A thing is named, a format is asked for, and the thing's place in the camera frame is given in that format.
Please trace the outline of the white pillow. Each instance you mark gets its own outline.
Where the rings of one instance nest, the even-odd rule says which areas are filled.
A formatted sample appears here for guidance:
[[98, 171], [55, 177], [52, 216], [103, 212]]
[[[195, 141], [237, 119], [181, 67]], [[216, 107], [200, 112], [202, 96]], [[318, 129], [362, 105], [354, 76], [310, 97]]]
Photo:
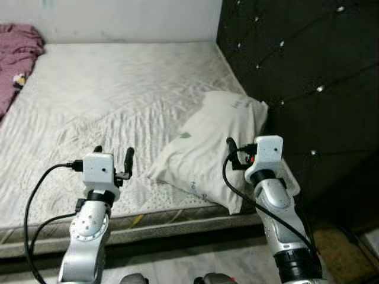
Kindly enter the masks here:
[[253, 143], [268, 109], [266, 103], [239, 93], [205, 92], [200, 109], [163, 147], [148, 177], [224, 206], [229, 214], [240, 213], [243, 200], [228, 188], [221, 173], [229, 154], [226, 140], [231, 137], [239, 146]]

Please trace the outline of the white quilted mattress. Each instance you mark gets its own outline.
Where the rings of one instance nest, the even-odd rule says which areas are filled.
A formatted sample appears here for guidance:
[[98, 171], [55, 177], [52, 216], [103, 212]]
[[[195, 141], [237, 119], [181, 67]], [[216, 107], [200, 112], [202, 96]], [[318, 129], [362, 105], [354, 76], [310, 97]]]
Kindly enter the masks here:
[[108, 244], [134, 243], [260, 224], [251, 206], [232, 215], [205, 198], [149, 178], [159, 153], [179, 136], [208, 91], [243, 93], [216, 43], [49, 44], [0, 120], [0, 259], [24, 257], [28, 231], [73, 211], [86, 196], [82, 176], [45, 171], [95, 146], [122, 167], [134, 148], [134, 176], [121, 188]]

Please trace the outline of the grey left robot leg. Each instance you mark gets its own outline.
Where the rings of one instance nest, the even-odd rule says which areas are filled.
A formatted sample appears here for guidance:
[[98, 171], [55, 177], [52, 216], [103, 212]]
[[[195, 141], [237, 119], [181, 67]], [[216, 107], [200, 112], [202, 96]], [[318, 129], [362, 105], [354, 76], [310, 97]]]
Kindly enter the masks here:
[[150, 282], [143, 274], [132, 273], [124, 276], [119, 284], [150, 284]]

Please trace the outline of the grey robot leg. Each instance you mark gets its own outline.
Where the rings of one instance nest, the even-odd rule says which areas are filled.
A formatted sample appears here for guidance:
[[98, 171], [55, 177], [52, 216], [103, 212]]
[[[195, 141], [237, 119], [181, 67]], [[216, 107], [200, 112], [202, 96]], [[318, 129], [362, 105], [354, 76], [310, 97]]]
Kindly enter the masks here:
[[150, 282], [143, 274], [132, 273], [124, 276], [119, 284], [150, 284]]
[[235, 278], [224, 273], [206, 273], [193, 279], [192, 284], [238, 284]]

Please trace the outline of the black tufted headboard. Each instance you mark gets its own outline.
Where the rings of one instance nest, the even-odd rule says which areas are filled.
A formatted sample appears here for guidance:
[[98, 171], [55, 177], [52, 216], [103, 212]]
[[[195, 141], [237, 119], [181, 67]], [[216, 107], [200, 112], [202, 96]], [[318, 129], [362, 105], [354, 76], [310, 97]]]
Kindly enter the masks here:
[[247, 95], [269, 105], [265, 132], [309, 218], [376, 227], [379, 0], [222, 0], [217, 45]]

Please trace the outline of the grey right robot leg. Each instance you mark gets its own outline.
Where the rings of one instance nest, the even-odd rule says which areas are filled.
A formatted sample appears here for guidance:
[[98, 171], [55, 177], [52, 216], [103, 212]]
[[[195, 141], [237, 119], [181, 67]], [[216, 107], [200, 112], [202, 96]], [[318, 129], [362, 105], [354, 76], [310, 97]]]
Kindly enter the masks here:
[[192, 284], [238, 284], [235, 278], [224, 273], [206, 273], [193, 279]]

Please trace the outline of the pink cartoon print blanket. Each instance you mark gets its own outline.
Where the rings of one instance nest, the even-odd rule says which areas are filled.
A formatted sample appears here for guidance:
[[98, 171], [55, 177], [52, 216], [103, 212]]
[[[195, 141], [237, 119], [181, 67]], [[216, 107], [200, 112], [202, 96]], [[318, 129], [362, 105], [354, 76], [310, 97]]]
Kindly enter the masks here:
[[29, 24], [0, 24], [0, 121], [45, 54], [45, 40]]

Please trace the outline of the brown floor mat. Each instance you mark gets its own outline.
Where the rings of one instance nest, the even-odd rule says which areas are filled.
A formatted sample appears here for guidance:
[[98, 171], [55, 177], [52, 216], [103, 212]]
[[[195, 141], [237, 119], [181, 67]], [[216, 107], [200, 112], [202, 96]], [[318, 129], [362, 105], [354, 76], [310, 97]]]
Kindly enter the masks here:
[[377, 258], [352, 232], [319, 222], [313, 236], [336, 284], [379, 284]]

